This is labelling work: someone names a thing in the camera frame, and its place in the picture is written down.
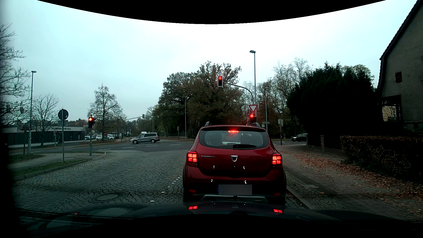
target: house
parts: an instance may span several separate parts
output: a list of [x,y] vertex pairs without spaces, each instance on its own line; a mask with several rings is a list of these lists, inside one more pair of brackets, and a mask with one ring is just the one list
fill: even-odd
[[404,133],[423,128],[422,3],[415,3],[380,58],[377,91],[384,130]]

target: license plate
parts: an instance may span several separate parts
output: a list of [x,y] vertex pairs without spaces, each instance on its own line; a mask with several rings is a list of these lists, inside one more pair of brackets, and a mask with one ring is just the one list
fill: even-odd
[[227,196],[251,196],[253,194],[252,184],[219,184],[219,195]]

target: window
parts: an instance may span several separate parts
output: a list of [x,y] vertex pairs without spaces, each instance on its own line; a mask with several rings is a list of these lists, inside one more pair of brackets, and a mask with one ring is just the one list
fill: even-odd
[[200,144],[219,149],[258,149],[269,144],[266,132],[254,131],[255,128],[213,128],[200,131]]
[[402,82],[402,74],[401,72],[395,73],[395,82],[401,83]]

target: round sign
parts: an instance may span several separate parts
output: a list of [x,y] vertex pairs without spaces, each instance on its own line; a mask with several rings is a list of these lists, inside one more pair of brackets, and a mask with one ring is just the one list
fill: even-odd
[[65,109],[62,109],[62,110],[59,111],[59,113],[57,115],[59,116],[60,120],[66,120],[69,116],[69,113]]

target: manhole cover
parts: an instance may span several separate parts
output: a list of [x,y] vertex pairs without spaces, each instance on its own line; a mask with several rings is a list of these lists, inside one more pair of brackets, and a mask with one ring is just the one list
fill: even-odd
[[95,198],[90,199],[90,202],[96,203],[96,202],[108,202],[112,200],[116,200],[118,198],[123,197],[123,193],[109,193],[109,194],[103,194],[96,196]]

